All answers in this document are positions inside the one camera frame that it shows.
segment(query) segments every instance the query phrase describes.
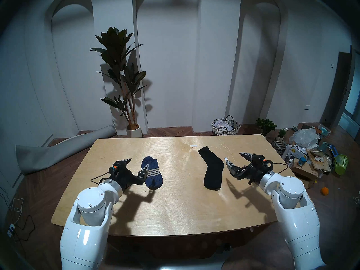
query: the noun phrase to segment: wooden floor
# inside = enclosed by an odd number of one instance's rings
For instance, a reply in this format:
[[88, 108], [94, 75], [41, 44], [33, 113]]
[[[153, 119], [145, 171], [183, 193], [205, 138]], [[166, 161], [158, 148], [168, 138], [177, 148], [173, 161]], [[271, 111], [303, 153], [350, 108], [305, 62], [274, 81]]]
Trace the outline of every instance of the wooden floor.
[[[260, 130], [254, 125], [242, 125], [238, 134], [256, 134]], [[212, 135], [211, 132], [193, 133], [191, 127], [149, 129], [146, 136], [190, 136]], [[267, 138], [275, 137], [272, 131]], [[52, 145], [64, 139], [52, 141]], [[360, 190], [358, 158], [360, 147], [341, 127], [332, 130], [328, 142], [334, 144], [339, 153], [349, 158], [346, 173], [342, 176], [329, 174], [319, 179], [308, 190], [320, 219], [320, 250], [323, 261], [331, 269], [346, 269], [344, 260], [350, 260], [360, 242], [359, 211], [353, 201]], [[32, 215], [36, 229], [27, 242], [15, 243], [18, 251], [35, 269], [61, 269], [59, 242], [62, 227], [53, 225], [53, 212], [77, 167], [89, 151], [85, 149], [55, 165], [24, 178], [16, 193], [17, 198], [24, 197], [23, 213], [19, 220], [22, 227], [27, 215]], [[322, 196], [320, 188], [329, 188], [329, 195]], [[6, 227], [12, 222], [8, 213]], [[18, 236], [26, 238], [33, 228], [28, 221], [22, 231], [16, 229]], [[168, 237], [133, 238], [109, 237], [109, 247], [102, 269], [141, 269], [133, 260], [126, 257], [126, 250], [141, 246], [153, 256], [159, 258], [201, 258], [213, 253], [221, 243], [230, 243], [234, 247], [232, 256], [223, 269], [293, 269], [293, 261], [278, 223], [249, 230], [232, 231], [220, 234]]]

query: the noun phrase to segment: potted plant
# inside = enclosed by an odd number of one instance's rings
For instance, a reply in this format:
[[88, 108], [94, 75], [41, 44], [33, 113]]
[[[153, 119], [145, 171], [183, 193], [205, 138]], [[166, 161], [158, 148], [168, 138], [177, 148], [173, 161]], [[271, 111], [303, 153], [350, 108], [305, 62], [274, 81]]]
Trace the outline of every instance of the potted plant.
[[108, 69], [108, 74], [102, 73], [116, 83], [119, 84], [121, 96], [118, 98], [103, 98], [103, 102], [110, 106], [119, 109], [121, 111], [120, 116], [124, 116], [128, 122], [126, 132], [128, 137], [142, 137], [140, 126], [136, 123], [136, 111], [135, 111], [135, 94], [145, 86], [139, 88], [140, 81], [145, 77], [146, 71], [135, 71], [134, 64], [126, 63], [126, 56], [128, 56], [137, 47], [130, 49], [134, 42], [126, 47], [127, 42], [130, 40], [134, 33], [127, 35], [127, 30], [119, 31], [116, 28], [110, 27], [107, 33], [101, 33], [101, 37], [96, 36], [97, 40], [106, 47], [103, 48], [91, 48], [90, 51], [96, 51], [101, 53], [101, 58], [111, 67]]
[[271, 131], [271, 130], [275, 130], [275, 127], [277, 127], [277, 125], [275, 125], [271, 120], [269, 119], [260, 119], [258, 118], [256, 120], [256, 125], [259, 126], [262, 129], [262, 135], [264, 137], [266, 137], [266, 135]]
[[276, 141], [283, 141], [285, 134], [286, 134], [286, 130], [280, 129], [280, 130], [279, 130], [279, 134], [278, 134], [278, 136], [276, 137]]

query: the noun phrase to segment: green wastebasket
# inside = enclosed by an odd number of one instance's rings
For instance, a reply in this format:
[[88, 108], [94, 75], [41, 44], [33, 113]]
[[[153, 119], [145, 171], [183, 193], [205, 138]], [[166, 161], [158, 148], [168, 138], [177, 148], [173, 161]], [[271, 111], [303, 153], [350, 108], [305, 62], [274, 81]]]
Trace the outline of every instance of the green wastebasket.
[[345, 173], [345, 169], [347, 164], [349, 163], [349, 159], [345, 155], [338, 155], [335, 158], [335, 172], [339, 175], [343, 175]]

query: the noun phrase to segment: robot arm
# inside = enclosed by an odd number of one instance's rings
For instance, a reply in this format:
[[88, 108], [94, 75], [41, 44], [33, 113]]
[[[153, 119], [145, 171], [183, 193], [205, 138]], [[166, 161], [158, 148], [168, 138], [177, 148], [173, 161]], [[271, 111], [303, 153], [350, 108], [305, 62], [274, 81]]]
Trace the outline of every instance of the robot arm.
[[293, 256], [295, 269], [315, 269], [324, 266], [320, 256], [320, 222], [314, 204], [304, 184], [295, 177], [274, 173], [273, 162], [261, 155], [240, 153], [251, 161], [242, 168], [226, 160], [226, 165], [238, 180], [247, 178], [271, 195], [276, 217], [285, 242]]
[[[63, 269], [97, 269], [100, 265], [113, 205], [130, 185], [142, 185], [147, 178], [147, 167], [138, 176], [134, 176], [126, 168], [130, 160], [114, 163], [109, 168], [110, 178], [105, 178], [98, 187], [87, 188], [77, 196], [60, 240]], [[80, 224], [81, 216], [88, 226]]]

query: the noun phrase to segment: orange fruit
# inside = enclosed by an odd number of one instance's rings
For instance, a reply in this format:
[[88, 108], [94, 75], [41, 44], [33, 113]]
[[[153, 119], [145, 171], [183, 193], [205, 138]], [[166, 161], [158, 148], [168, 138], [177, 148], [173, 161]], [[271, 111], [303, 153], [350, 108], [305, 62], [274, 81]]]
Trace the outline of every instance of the orange fruit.
[[329, 189], [327, 187], [323, 187], [320, 191], [321, 191], [321, 193], [323, 195], [328, 195], [329, 194]]

